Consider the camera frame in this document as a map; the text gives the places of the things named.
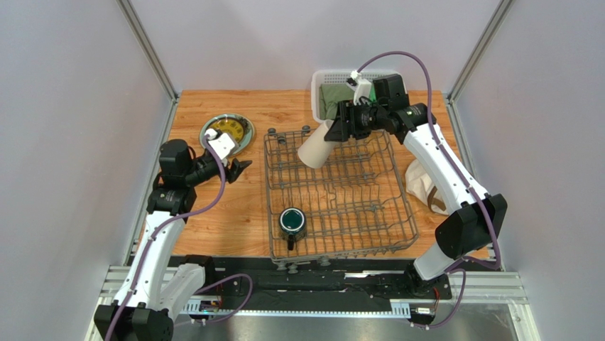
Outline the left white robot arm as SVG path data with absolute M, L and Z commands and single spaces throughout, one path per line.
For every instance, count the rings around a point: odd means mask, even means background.
M 160 147 L 160 170 L 148 196 L 141 243 L 110 304 L 99 305 L 94 324 L 104 340 L 171 340 L 175 320 L 214 273 L 209 256 L 182 263 L 165 283 L 176 241 L 189 217 L 213 208 L 249 161 L 229 161 L 238 149 L 228 133 L 209 131 L 201 156 L 182 139 Z

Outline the beige plastic cup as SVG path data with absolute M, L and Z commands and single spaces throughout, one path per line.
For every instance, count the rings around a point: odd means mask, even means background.
M 298 148 L 298 158 L 307 167 L 313 169 L 323 167 L 329 155 L 338 144 L 333 141 L 325 141 L 325 135 L 333 123 L 333 120 L 324 120 Z

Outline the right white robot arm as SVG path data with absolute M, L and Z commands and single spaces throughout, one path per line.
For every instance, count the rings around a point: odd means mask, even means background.
M 490 194 L 455 156 L 430 104 L 411 104 L 398 74 L 368 81 L 353 71 L 346 84 L 354 90 L 354 98 L 338 104 L 325 141 L 365 139 L 373 131 L 395 136 L 425 169 L 445 204 L 448 216 L 435 230 L 435 243 L 408 273 L 431 281 L 473 251 L 495 244 L 507 202 L 501 194 Z

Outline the yellow patterned plate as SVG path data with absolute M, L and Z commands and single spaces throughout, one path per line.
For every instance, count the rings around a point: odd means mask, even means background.
M 208 123 L 207 128 L 229 133 L 240 146 L 247 144 L 248 126 L 240 119 L 232 117 L 214 119 Z

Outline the cream bird plate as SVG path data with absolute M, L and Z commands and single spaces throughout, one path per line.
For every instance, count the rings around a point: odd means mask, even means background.
M 256 128 L 255 128 L 254 123 L 250 119 L 248 120 L 248 125 L 249 125 L 249 140 L 250 140 L 250 142 L 252 142 L 256 136 Z

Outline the pale green flower plate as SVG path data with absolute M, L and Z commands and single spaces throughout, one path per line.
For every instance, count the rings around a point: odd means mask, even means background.
M 232 156 L 240 154 L 252 142 L 255 135 L 252 121 L 243 115 L 235 113 L 219 114 L 207 121 L 200 130 L 200 144 L 202 143 L 202 137 L 208 129 L 227 132 L 235 139 L 238 147 L 231 154 Z

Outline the dark green mug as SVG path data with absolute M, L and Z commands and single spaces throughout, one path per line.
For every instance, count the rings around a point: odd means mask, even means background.
M 288 251 L 293 251 L 297 242 L 307 236 L 307 218 L 299 208 L 284 209 L 278 218 L 278 226 L 280 237 L 286 241 Z

